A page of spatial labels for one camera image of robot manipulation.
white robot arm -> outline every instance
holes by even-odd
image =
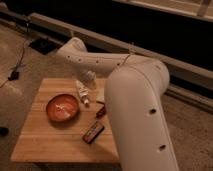
[[[179,170],[160,101],[169,84],[162,62],[139,55],[87,53],[78,38],[57,55],[85,79],[94,79],[90,70],[109,75],[105,103],[123,171]]]

concrete floor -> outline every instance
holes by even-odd
[[[0,24],[0,84],[20,58],[25,36]],[[34,164],[12,163],[10,156],[24,120],[44,77],[72,77],[71,66],[27,48],[20,79],[0,88],[0,126],[10,133],[0,137],[0,171],[47,170]],[[213,171],[213,115],[164,95],[162,103],[181,171]],[[50,170],[118,171],[115,165],[48,164]]]

wooden tabletop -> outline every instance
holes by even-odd
[[[104,79],[97,79],[97,89],[90,90],[91,104],[86,108],[80,101],[80,114],[65,123],[51,123],[45,108],[50,99],[59,94],[72,94],[78,100],[72,79],[46,78],[32,104],[11,160],[14,162],[73,162],[118,163],[112,132],[107,116],[100,121],[105,130],[88,145],[82,136],[96,121],[95,114],[102,107],[96,103],[98,90]]]

orange bowl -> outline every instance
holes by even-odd
[[[46,113],[51,121],[63,122],[76,116],[79,110],[78,100],[70,94],[60,94],[51,99]]]

cable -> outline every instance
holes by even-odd
[[[4,85],[8,82],[8,80],[5,80],[1,85],[0,88],[4,87]]]
[[[22,61],[24,59],[24,56],[25,56],[25,44],[26,42],[28,41],[29,39],[29,22],[27,21],[26,23],[26,39],[24,40],[23,42],[23,47],[22,47],[22,51],[21,51],[21,57],[20,59],[18,60],[18,62],[16,63],[16,66],[12,69],[12,72],[10,74],[10,76],[8,77],[7,80],[5,80],[1,85],[0,85],[0,88],[4,87],[4,85],[8,82],[8,81],[13,81],[13,80],[18,80],[19,79],[19,72],[18,72],[18,69],[22,66]]]

